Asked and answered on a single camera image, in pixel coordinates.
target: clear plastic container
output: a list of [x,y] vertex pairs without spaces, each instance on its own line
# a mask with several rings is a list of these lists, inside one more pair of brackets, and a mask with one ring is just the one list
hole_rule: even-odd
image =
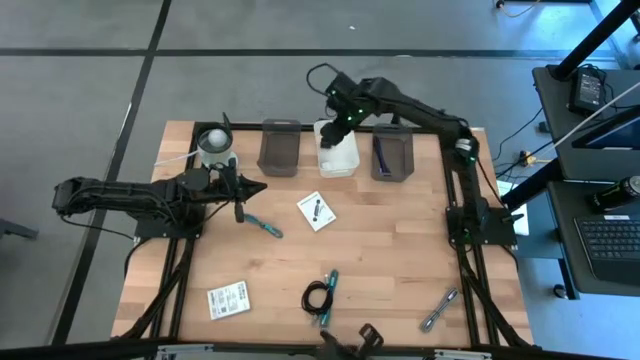
[[415,165],[413,135],[410,128],[394,124],[376,124],[373,127],[371,144],[373,179],[402,182],[413,174]]
[[265,175],[296,176],[301,128],[300,122],[296,120],[267,119],[262,122],[258,167]]
[[319,120],[313,124],[313,133],[316,137],[316,149],[318,152],[318,168],[320,176],[325,178],[351,176],[360,165],[360,154],[353,131],[344,137],[340,144],[331,149],[320,147],[320,129],[330,123],[331,120]]

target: white plastic container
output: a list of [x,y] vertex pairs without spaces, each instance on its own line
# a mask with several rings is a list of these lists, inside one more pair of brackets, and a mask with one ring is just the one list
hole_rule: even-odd
[[318,168],[320,176],[325,178],[351,176],[360,165],[358,144],[353,131],[344,137],[340,144],[331,149],[320,147],[320,129],[330,123],[331,120],[320,120],[313,124],[313,133],[316,137],[316,149],[318,152]]

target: black power adapter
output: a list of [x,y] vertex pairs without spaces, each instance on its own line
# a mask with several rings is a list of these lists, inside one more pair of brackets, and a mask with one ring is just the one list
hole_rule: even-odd
[[578,68],[571,82],[571,94],[567,108],[569,111],[589,116],[604,105],[602,81],[592,69]]

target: wooden table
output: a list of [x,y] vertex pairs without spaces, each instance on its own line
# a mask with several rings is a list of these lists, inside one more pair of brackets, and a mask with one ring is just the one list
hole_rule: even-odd
[[[158,160],[187,153],[193,126],[190,121],[167,122]],[[474,133],[495,186],[486,136],[483,130]],[[329,331],[341,342],[360,343],[358,330],[368,322],[389,346],[468,346],[462,296],[429,334],[418,330],[445,291],[460,288],[456,255],[447,243],[447,196],[437,137],[414,134],[415,173],[403,183],[385,183],[370,176],[371,134],[356,134],[361,161],[355,175],[336,179],[320,177],[311,132],[301,135],[296,177],[264,176],[256,165],[261,136],[260,131],[234,132],[241,173],[269,185],[247,202],[245,211],[285,236],[276,239],[254,225],[237,224],[233,206],[214,216],[195,245],[180,340],[319,344],[319,329],[300,308],[300,297],[311,281],[323,280],[335,268],[340,279]],[[157,167],[152,180],[177,175],[185,161]],[[480,183],[483,196],[497,206],[486,182]],[[316,190],[337,219],[314,233],[296,202]],[[156,295],[167,244],[167,239],[151,240],[132,257],[113,335],[128,330]],[[498,246],[483,250],[493,300],[520,336],[531,341],[513,259]],[[212,321],[207,291],[241,280],[247,281],[251,311]],[[477,299],[475,305],[481,340],[488,342]],[[172,309],[170,298],[161,334],[168,334]]]

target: small white package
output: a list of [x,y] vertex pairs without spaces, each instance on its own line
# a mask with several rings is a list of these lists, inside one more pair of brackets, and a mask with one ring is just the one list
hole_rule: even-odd
[[251,309],[245,281],[209,290],[207,299],[209,300],[211,320],[218,320]]
[[302,211],[313,231],[322,229],[336,219],[336,215],[329,209],[329,205],[317,191],[298,201],[298,208]]

